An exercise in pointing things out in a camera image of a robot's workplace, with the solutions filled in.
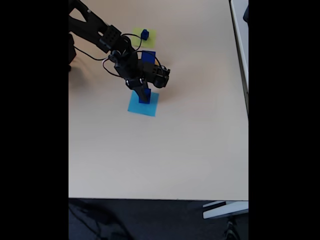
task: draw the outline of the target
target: yellow-green paper square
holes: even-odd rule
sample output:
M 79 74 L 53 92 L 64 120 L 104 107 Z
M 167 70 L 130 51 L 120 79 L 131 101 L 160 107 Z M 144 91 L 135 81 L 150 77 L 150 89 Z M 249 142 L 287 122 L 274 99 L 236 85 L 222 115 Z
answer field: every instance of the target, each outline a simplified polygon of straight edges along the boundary
M 156 30 L 149 29 L 149 28 L 140 28 L 135 27 L 132 30 L 132 33 L 135 35 L 141 36 L 141 33 L 144 29 L 147 29 L 149 32 L 149 37 L 147 40 L 142 39 L 141 47 L 153 49 L 156 45 Z M 131 44 L 132 46 L 139 47 L 140 45 L 140 38 L 137 38 L 136 36 L 131 36 Z

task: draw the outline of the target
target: blue block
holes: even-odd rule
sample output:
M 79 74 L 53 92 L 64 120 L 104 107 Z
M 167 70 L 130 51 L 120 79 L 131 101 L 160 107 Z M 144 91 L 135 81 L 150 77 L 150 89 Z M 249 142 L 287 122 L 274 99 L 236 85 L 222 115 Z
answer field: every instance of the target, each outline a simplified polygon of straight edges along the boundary
M 128 111 L 136 114 L 143 114 L 155 117 L 158 105 L 159 93 L 151 92 L 150 103 L 139 103 L 139 96 L 135 91 L 132 91 Z
M 143 40 L 147 40 L 148 37 L 149 37 L 149 32 L 148 32 L 148 30 L 147 30 L 147 29 L 143 29 L 143 31 L 141 32 L 141 38 L 142 38 Z
M 142 62 L 149 62 L 152 64 L 155 64 L 155 56 L 156 56 L 156 52 L 155 51 L 148 51 L 149 53 L 143 51 L 141 54 L 141 60 Z
M 140 104 L 149 104 L 149 103 L 150 103 L 150 96 L 151 96 L 151 89 L 150 89 L 150 88 L 145 88 L 145 89 L 144 89 L 144 94 L 146 95 L 147 101 L 143 101 L 143 100 L 139 97 L 139 103 L 140 103 Z

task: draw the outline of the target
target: floor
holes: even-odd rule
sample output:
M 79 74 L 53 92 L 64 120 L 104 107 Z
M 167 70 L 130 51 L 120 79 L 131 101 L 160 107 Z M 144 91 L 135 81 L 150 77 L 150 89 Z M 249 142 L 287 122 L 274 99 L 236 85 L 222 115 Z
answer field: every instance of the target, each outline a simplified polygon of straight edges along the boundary
M 86 199 L 112 211 L 130 232 L 134 240 L 223 240 L 227 218 L 206 219 L 195 201 L 182 200 L 119 200 Z M 77 208 L 72 210 L 90 227 L 97 230 L 96 223 Z M 248 214 L 236 217 L 237 231 L 241 240 L 248 240 Z M 121 232 L 118 226 L 101 225 L 101 236 Z M 79 222 L 69 211 L 69 240 L 95 240 L 96 236 Z

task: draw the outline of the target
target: black cable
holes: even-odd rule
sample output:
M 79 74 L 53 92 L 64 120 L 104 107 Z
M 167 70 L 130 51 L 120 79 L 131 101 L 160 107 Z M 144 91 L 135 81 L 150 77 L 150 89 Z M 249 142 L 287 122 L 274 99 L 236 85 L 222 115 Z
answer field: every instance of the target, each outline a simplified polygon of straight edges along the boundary
M 159 64 L 159 66 L 160 66 L 160 68 L 161 68 L 162 76 L 165 78 L 165 72 L 164 72 L 164 69 L 163 69 L 163 67 L 162 67 L 162 65 L 161 65 L 161 63 L 160 63 L 160 61 L 159 61 L 159 59 L 156 57 L 156 55 L 155 55 L 155 54 L 153 54 L 152 52 L 146 51 L 146 50 L 134 51 L 134 53 L 143 53 L 143 52 L 145 52 L 145 53 L 147 53 L 147 54 L 150 54 L 150 55 L 154 56 L 154 58 L 157 60 L 157 62 L 158 62 L 158 64 Z
M 137 37 L 137 38 L 140 38 L 140 45 L 139 45 L 139 47 L 137 48 L 137 49 L 135 49 L 134 51 L 138 51 L 139 50 L 139 48 L 141 47 L 141 44 L 142 44 L 142 38 L 141 37 L 139 37 L 138 35 L 135 35 L 135 34 L 132 34 L 132 33 L 125 33 L 125 34 L 122 34 L 123 36 L 134 36 L 134 37 Z
M 102 67 L 103 67 L 109 74 L 111 74 L 111 75 L 113 75 L 113 76 L 115 76 L 115 77 L 121 78 L 121 76 L 116 75 L 116 74 L 110 72 L 108 69 L 106 69 L 106 67 L 105 67 L 105 65 L 104 65 L 105 62 L 102 63 Z
M 98 240 L 99 237 L 101 238 L 101 227 L 100 227 L 100 225 L 99 225 L 99 223 L 97 221 L 95 221 L 95 225 L 98 228 L 98 234 L 96 235 L 95 240 Z
M 69 210 L 70 210 L 70 212 L 72 213 L 72 215 L 73 215 L 76 219 L 78 219 L 83 225 L 85 225 L 91 232 L 93 232 L 94 235 L 96 235 L 97 237 L 101 238 L 101 236 L 100 236 L 96 231 L 94 231 L 91 227 L 89 227 L 88 224 L 86 224 L 85 221 L 83 221 L 80 217 L 78 217 L 78 216 L 74 213 L 74 211 L 72 211 L 72 209 L 71 209 L 70 207 L 69 207 Z
M 105 58 L 98 59 L 98 58 L 95 58 L 95 57 L 93 57 L 93 56 L 90 56 L 88 53 L 82 51 L 81 49 L 77 48 L 76 46 L 74 46 L 74 48 L 77 49 L 78 51 L 82 52 L 83 54 L 87 55 L 88 57 L 92 58 L 93 60 L 102 61 L 102 60 L 105 59 Z

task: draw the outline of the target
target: blue paper square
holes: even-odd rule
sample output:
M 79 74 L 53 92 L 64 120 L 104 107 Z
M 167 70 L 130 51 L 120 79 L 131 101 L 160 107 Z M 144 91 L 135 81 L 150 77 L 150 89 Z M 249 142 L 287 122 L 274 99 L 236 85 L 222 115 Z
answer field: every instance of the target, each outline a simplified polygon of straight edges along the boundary
M 144 62 L 149 62 L 149 63 L 155 64 L 156 52 L 155 51 L 148 51 L 148 52 L 145 52 L 145 51 L 142 52 L 141 61 L 143 63 Z
M 128 111 L 136 114 L 144 114 L 155 117 L 158 105 L 159 93 L 151 92 L 150 103 L 139 103 L 139 96 L 132 91 Z

